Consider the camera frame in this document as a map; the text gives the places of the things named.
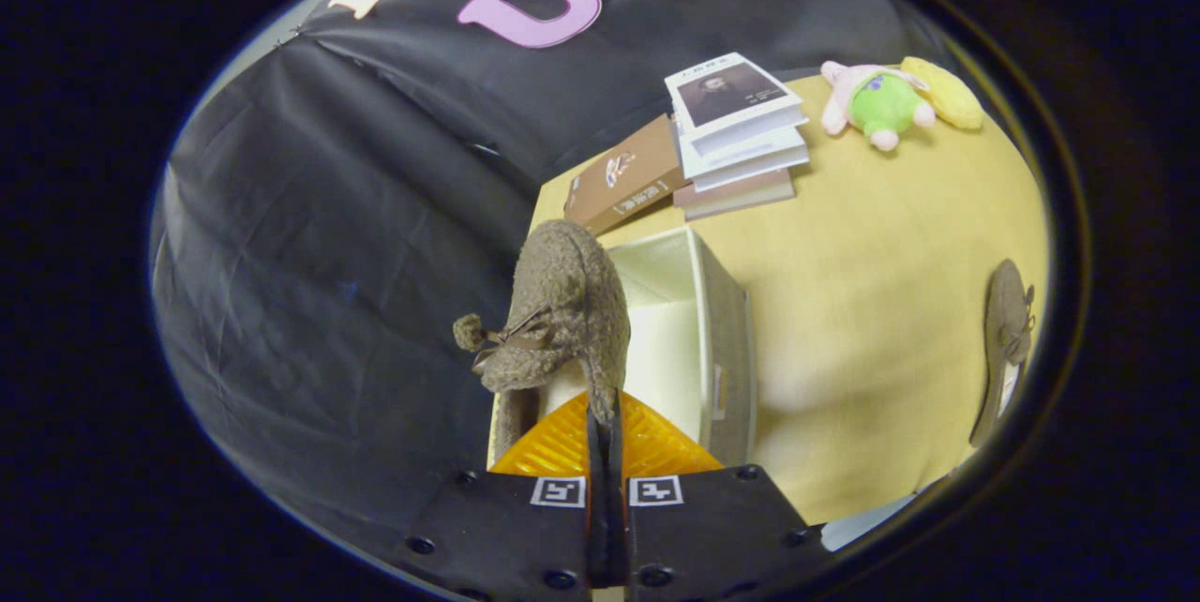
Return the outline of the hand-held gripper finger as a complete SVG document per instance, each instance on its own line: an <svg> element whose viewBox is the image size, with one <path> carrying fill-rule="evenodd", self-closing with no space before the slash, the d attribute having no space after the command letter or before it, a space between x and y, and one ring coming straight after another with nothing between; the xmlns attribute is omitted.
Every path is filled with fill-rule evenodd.
<svg viewBox="0 0 1200 602"><path fill-rule="evenodd" d="M403 535L403 566L450 598L592 598L606 584L606 435L586 395L492 468L437 487Z"/></svg>
<svg viewBox="0 0 1200 602"><path fill-rule="evenodd" d="M726 465L620 395L606 444L606 567L626 601L802 601L826 572L806 524L754 462Z"/></svg>

